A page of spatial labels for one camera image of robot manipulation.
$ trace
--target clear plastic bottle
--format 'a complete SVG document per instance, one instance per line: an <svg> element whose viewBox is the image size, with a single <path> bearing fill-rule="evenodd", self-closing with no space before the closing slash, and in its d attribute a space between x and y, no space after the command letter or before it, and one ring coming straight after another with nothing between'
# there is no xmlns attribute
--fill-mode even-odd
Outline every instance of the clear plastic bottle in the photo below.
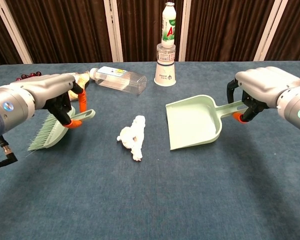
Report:
<svg viewBox="0 0 300 240"><path fill-rule="evenodd" d="M173 2L166 2L162 12L161 44L164 48L171 48L175 43L176 10Z"/></svg>
<svg viewBox="0 0 300 240"><path fill-rule="evenodd" d="M142 74L108 66L92 68L89 75L100 86L137 95L147 84L147 78Z"/></svg>

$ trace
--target green label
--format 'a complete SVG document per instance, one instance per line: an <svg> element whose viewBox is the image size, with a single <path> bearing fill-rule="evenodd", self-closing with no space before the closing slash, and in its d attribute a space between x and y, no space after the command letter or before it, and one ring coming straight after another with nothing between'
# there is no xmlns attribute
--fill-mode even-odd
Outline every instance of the green label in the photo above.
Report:
<svg viewBox="0 0 300 240"><path fill-rule="evenodd" d="M162 39L164 41L175 39L175 19L164 19L162 24Z"/></svg>

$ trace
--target hand brush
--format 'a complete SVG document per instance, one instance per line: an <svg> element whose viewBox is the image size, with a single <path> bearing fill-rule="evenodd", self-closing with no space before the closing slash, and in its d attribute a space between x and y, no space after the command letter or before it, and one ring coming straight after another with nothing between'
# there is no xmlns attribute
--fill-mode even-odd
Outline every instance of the hand brush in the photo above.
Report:
<svg viewBox="0 0 300 240"><path fill-rule="evenodd" d="M93 109L76 114L74 107L68 112L68 115L73 120L88 120L95 116L96 112ZM37 135L34 137L28 147L28 151L34 151L38 149L51 148L57 144L67 133L69 128L61 125L59 121L51 113L48 114L47 118L43 122L43 125Z"/></svg>

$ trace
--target table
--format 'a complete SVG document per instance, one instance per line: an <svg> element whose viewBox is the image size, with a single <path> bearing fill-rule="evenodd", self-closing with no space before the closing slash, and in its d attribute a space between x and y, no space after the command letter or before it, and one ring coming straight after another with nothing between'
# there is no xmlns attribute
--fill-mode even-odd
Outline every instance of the table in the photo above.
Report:
<svg viewBox="0 0 300 240"><path fill-rule="evenodd" d="M170 151L165 109L199 94L226 104L236 72L275 66L300 77L300 61L176 62L170 87L154 83L155 62L2 65L0 86L101 66L144 74L146 89L91 82L95 117L49 149L27 152L46 110L4 135L19 161L0 168L0 240L300 240L300 130L266 109L249 124L223 118L214 143ZM116 139L137 115L146 121L142 162Z"/></svg>

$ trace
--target robotic arm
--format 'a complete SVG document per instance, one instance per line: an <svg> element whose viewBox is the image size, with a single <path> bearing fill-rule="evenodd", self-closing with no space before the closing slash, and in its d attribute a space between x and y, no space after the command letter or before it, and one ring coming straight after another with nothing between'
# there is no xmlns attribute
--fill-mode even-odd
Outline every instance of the robotic arm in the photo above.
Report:
<svg viewBox="0 0 300 240"><path fill-rule="evenodd" d="M17 161L3 134L32 118L35 110L48 110L66 128L82 125L67 114L71 110L68 91L78 94L80 112L86 111L86 91L70 74L33 76L0 86L0 146L7 156L0 167Z"/></svg>
<svg viewBox="0 0 300 240"><path fill-rule="evenodd" d="M234 91L242 88L244 113L234 114L241 123L251 121L264 109L278 114L300 130L300 78L280 68L268 66L240 71L227 85L228 103L234 102Z"/></svg>

